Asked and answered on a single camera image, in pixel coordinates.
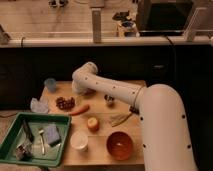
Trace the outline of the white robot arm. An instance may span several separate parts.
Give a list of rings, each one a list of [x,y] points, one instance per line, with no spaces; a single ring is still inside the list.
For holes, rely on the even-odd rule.
[[[72,88],[78,94],[100,91],[139,110],[145,171],[198,171],[185,108],[175,89],[116,81],[97,72],[93,62],[85,63],[73,72]]]

